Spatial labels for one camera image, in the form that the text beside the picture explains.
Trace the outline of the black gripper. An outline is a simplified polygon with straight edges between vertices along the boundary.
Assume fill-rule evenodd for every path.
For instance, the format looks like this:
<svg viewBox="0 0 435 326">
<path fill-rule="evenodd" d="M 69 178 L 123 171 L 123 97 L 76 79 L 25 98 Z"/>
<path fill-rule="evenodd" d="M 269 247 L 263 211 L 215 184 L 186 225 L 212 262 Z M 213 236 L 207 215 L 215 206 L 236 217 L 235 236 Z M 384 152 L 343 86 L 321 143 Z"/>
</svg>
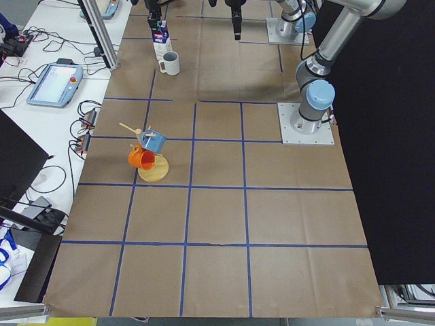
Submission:
<svg viewBox="0 0 435 326">
<path fill-rule="evenodd" d="M 130 0 L 132 5 L 137 5 L 140 0 Z M 147 17 L 147 22 L 151 29 L 158 29 L 160 26 L 161 19 L 161 6 L 172 2 L 172 0 L 168 1 L 159 1 L 159 0 L 143 0 L 145 3 L 145 8 L 149 10 L 149 15 Z"/>
<path fill-rule="evenodd" d="M 218 0 L 208 0 L 211 7 L 217 5 Z M 246 3 L 246 0 L 224 0 L 228 7 L 231 7 L 231 19 L 233 25 L 234 39 L 241 39 L 242 13 L 241 7 Z"/>
</svg>

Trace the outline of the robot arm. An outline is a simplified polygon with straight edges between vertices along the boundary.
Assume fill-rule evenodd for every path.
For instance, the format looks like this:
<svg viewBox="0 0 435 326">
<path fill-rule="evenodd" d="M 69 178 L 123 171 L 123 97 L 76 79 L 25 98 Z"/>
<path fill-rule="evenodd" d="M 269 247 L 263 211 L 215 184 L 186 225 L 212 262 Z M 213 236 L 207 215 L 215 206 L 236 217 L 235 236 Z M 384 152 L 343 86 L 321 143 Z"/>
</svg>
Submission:
<svg viewBox="0 0 435 326">
<path fill-rule="evenodd" d="M 241 38 L 241 7 L 246 1 L 225 1 L 231 8 L 234 38 Z M 276 1 L 282 8 L 281 18 L 292 25 L 293 31 L 302 33 L 315 24 L 307 22 L 306 1 Z M 303 58 L 296 69 L 296 81 L 301 93 L 301 104 L 291 118 L 292 128 L 305 135 L 315 134 L 322 125 L 324 113 L 332 105 L 335 89 L 326 81 L 336 57 L 349 41 L 364 18 L 382 20 L 402 9 L 406 1 L 331 1 L 344 6 L 320 46 Z"/>
<path fill-rule="evenodd" d="M 231 20 L 234 31 L 234 39 L 241 39 L 242 6 L 246 1 L 224 1 L 231 9 Z M 149 14 L 147 22 L 152 32 L 158 32 L 161 27 L 161 1 L 144 1 Z M 289 24 L 294 24 L 297 33 L 305 33 L 311 29 L 316 21 L 316 16 L 309 11 L 306 1 L 277 1 L 281 6 L 281 19 Z"/>
</svg>

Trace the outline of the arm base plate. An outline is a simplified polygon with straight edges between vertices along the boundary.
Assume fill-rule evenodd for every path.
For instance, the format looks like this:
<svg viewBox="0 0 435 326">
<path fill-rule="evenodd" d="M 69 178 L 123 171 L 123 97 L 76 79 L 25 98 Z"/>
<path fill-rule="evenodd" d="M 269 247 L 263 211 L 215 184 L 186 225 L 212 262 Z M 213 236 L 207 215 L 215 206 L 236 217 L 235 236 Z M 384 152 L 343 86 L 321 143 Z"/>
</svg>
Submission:
<svg viewBox="0 0 435 326">
<path fill-rule="evenodd" d="M 302 33 L 296 32 L 291 22 L 287 22 L 281 18 L 267 18 L 266 27 L 268 42 L 270 44 L 299 46 L 302 44 L 302 41 L 304 41 L 306 45 L 310 43 L 308 33 L 302 36 Z"/>
<path fill-rule="evenodd" d="M 300 133 L 297 127 L 302 127 L 301 122 L 295 126 L 292 124 L 292 121 L 296 121 L 292 117 L 298 113 L 299 106 L 299 103 L 277 103 L 282 143 L 284 145 L 333 145 L 334 137 L 327 113 L 324 113 L 317 131 L 313 134 Z"/>
</svg>

